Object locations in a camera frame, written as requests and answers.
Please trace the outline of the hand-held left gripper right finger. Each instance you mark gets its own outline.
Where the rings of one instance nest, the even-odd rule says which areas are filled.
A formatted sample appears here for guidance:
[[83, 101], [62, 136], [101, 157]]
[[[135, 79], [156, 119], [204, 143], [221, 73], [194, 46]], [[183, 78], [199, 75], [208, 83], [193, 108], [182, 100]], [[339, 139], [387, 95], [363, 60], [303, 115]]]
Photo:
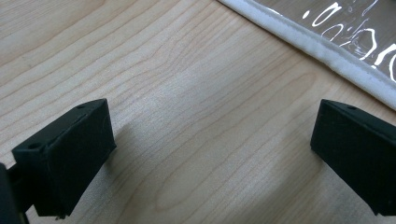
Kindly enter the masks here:
[[375, 214], [396, 216], [396, 126], [323, 99], [310, 146]]

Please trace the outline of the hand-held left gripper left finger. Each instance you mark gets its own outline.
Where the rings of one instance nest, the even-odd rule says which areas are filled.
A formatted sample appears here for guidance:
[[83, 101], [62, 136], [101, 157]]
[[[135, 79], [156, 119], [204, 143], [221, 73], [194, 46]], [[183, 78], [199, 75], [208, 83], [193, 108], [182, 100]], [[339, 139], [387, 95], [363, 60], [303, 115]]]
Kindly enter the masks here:
[[70, 109], [12, 149], [19, 205], [69, 216], [115, 148], [106, 99]]

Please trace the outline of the clear plastic bag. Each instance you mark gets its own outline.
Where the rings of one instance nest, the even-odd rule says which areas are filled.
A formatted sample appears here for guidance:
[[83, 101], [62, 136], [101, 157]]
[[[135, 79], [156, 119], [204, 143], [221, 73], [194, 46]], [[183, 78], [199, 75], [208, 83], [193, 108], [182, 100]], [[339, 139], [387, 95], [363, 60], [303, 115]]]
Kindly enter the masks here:
[[396, 82], [329, 40], [253, 0], [219, 0], [223, 5], [326, 64], [334, 72], [396, 111]]

